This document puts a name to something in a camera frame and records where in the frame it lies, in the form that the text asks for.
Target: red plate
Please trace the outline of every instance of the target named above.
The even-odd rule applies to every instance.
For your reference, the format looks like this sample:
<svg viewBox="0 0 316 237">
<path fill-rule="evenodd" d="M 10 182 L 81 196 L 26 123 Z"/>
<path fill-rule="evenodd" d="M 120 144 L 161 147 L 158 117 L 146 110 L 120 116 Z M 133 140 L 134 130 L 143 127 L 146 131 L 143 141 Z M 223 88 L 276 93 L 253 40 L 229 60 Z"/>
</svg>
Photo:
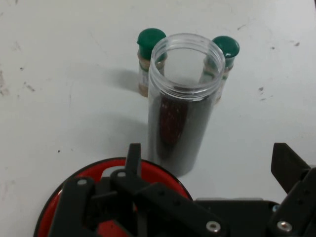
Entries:
<svg viewBox="0 0 316 237">
<path fill-rule="evenodd" d="M 82 168 L 70 177 L 89 176 L 97 182 L 101 179 L 102 173 L 105 169 L 123 165 L 125 165 L 125 158 L 104 159 Z M 180 183 L 180 181 L 175 176 L 173 176 L 171 173 L 169 173 L 168 171 L 154 163 L 142 160 L 142 178 L 151 183 L 161 182 L 169 188 L 177 191 L 179 194 L 186 197 L 187 199 L 192 200 L 186 188 Z M 63 184 L 61 184 L 55 190 L 55 192 L 52 194 L 52 196 L 50 196 L 43 210 L 41 211 L 41 214 L 35 227 L 34 237 L 48 236 L 50 225 L 52 223 L 55 210 L 59 201 L 59 197 L 62 191 L 62 186 Z M 123 230 L 121 230 L 113 221 L 107 221 L 100 224 L 98 228 L 98 234 L 103 237 L 127 236 L 127 234 Z"/>
</svg>

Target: screw head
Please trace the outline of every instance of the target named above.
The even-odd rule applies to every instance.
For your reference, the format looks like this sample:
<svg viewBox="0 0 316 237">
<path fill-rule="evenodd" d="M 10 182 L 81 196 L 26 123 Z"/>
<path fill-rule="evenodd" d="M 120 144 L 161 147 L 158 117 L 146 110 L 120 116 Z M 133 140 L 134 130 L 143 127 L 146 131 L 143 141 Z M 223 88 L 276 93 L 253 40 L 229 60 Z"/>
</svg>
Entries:
<svg viewBox="0 0 316 237">
<path fill-rule="evenodd" d="M 87 181 L 85 180 L 85 179 L 79 179 L 78 181 L 77 181 L 77 184 L 78 185 L 85 185 L 87 183 Z"/>
<path fill-rule="evenodd" d="M 293 229 L 292 225 L 286 221 L 279 221 L 276 226 L 279 230 L 284 232 L 291 232 Z"/>
<path fill-rule="evenodd" d="M 118 177 L 125 177 L 126 176 L 126 173 L 121 171 L 118 173 Z"/>
<path fill-rule="evenodd" d="M 206 228 L 210 232 L 217 233 L 221 230 L 221 225 L 216 221 L 209 221 L 206 223 Z"/>
<path fill-rule="evenodd" d="M 274 206 L 272 207 L 272 211 L 273 211 L 273 212 L 276 212 L 279 207 L 280 207 L 280 205 L 274 205 Z"/>
</svg>

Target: clear plastic tube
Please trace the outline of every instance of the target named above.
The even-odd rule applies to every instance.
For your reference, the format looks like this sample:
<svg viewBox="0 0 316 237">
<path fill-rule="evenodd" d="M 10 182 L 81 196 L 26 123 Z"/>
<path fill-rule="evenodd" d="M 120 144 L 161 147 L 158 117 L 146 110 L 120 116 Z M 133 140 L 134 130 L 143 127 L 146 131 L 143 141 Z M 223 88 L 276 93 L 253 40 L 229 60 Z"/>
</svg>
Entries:
<svg viewBox="0 0 316 237">
<path fill-rule="evenodd" d="M 157 65 L 166 55 L 162 75 Z M 149 159 L 175 175 L 192 169 L 224 67 L 221 49 L 202 36 L 177 34 L 156 44 L 149 69 Z"/>
</svg>

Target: dark contents in tube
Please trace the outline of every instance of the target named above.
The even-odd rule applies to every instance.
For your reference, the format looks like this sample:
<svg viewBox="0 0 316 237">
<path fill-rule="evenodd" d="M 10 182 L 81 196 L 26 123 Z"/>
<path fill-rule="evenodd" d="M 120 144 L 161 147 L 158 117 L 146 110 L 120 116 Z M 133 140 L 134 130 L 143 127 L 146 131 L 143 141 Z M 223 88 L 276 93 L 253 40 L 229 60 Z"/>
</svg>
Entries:
<svg viewBox="0 0 316 237">
<path fill-rule="evenodd" d="M 175 175 L 189 172 L 196 159 L 216 93 L 198 101 L 162 92 L 149 107 L 149 157 Z"/>
</svg>

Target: green cap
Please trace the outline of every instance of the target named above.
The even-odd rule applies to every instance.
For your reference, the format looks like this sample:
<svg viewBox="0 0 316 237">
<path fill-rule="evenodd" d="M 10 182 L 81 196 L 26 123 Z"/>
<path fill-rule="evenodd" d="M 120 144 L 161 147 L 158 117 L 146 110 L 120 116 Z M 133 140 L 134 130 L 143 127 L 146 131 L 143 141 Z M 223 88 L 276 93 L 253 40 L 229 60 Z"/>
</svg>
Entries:
<svg viewBox="0 0 316 237">
<path fill-rule="evenodd" d="M 225 67 L 232 67 L 234 59 L 239 53 L 239 44 L 236 40 L 229 36 L 218 36 L 213 39 L 213 42 L 223 51 L 225 56 Z"/>
<path fill-rule="evenodd" d="M 143 30 L 137 39 L 140 56 L 146 60 L 150 60 L 154 46 L 165 37 L 166 34 L 159 29 L 149 28 Z"/>
</svg>

